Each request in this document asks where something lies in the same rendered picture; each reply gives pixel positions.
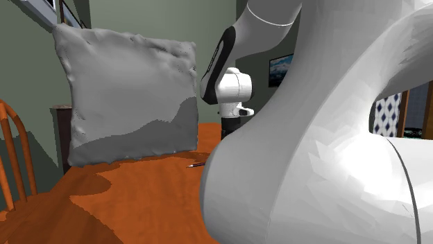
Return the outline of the framed landscape wall picture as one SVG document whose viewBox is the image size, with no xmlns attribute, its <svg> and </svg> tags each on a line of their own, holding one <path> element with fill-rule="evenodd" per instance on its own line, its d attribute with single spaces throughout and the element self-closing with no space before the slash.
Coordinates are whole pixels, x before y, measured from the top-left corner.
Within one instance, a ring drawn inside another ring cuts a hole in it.
<svg viewBox="0 0 433 244">
<path fill-rule="evenodd" d="M 269 60 L 269 87 L 279 87 L 293 60 L 293 54 Z"/>
</svg>

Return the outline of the blue white patterned curtain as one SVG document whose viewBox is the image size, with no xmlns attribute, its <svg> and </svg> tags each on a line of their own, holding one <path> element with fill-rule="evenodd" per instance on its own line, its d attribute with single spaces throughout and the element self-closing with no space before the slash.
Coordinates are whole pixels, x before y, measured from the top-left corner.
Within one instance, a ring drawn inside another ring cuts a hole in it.
<svg viewBox="0 0 433 244">
<path fill-rule="evenodd" d="M 396 137 L 400 111 L 401 93 L 394 94 L 375 102 L 373 134 Z"/>
</svg>

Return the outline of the grey pillow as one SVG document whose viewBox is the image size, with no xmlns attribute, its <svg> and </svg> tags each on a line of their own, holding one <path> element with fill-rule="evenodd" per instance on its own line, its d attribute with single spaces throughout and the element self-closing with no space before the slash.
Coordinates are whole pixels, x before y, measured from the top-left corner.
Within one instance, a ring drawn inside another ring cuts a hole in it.
<svg viewBox="0 0 433 244">
<path fill-rule="evenodd" d="M 196 45 L 102 28 L 53 28 L 71 91 L 68 163 L 195 150 Z"/>
</svg>

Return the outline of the dark wooden cabinet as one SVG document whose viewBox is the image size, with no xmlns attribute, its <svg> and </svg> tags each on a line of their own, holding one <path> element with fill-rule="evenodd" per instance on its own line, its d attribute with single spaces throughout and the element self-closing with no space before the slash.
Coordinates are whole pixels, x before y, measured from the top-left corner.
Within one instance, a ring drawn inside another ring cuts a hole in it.
<svg viewBox="0 0 433 244">
<path fill-rule="evenodd" d="M 56 140 L 58 163 L 64 174 L 71 168 L 68 163 L 69 145 L 71 142 L 71 105 L 54 105 L 50 109 Z"/>
</svg>

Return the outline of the orange wooden chair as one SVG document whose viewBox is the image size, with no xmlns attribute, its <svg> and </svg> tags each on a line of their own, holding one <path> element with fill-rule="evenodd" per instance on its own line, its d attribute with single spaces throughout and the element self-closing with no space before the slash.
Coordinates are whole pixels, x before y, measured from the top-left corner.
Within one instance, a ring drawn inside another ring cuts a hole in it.
<svg viewBox="0 0 433 244">
<path fill-rule="evenodd" d="M 15 144 L 10 129 L 9 118 L 12 119 L 19 133 L 19 138 L 22 145 L 22 152 L 24 156 L 24 162 L 26 166 L 26 172 L 28 176 L 28 182 L 31 188 L 31 195 L 37 195 L 38 194 L 37 184 L 35 181 L 33 161 L 31 157 L 31 150 L 28 142 L 28 135 L 26 132 L 26 128 L 24 127 L 22 120 L 20 119 L 19 115 L 14 111 L 14 109 L 11 108 L 11 106 L 9 106 L 9 104 L 7 104 L 5 101 L 0 99 L 0 126 L 6 143 L 8 157 L 11 163 L 15 184 L 17 186 L 17 190 L 19 194 L 19 200 L 20 202 L 27 202 L 27 194 L 25 191 L 24 182 L 22 179 L 22 173 L 17 158 L 17 152 L 15 149 Z M 4 170 L 4 166 L 3 166 L 3 162 L 1 161 L 1 158 L 0 158 L 0 187 L 3 191 L 7 210 L 12 211 L 15 208 L 14 200 L 12 197 L 12 193 L 10 191 L 10 187 L 6 177 L 6 172 Z"/>
</svg>

